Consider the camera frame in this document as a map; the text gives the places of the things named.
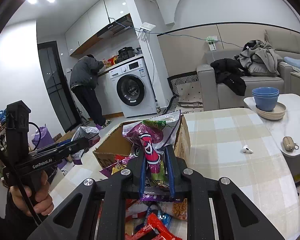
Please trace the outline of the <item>left hand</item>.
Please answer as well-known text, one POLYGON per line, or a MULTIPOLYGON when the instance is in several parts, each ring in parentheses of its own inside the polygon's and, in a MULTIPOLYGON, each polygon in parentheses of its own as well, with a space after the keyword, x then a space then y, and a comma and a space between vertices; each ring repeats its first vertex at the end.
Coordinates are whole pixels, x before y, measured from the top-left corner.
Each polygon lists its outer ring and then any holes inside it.
MULTIPOLYGON (((48 176, 45 171, 42 171, 41 175, 41 187, 34 196, 34 199, 37 202, 37 204, 34 206, 33 209, 36 212, 36 214, 47 216, 53 211, 54 204, 52 201, 52 197, 49 194, 50 183, 47 181, 48 176)), ((25 201, 23 200, 19 188, 17 186, 10 187, 10 193, 12 195, 12 199, 16 207, 19 210, 21 210, 25 215, 31 217, 32 215, 28 207, 26 206, 25 201)))

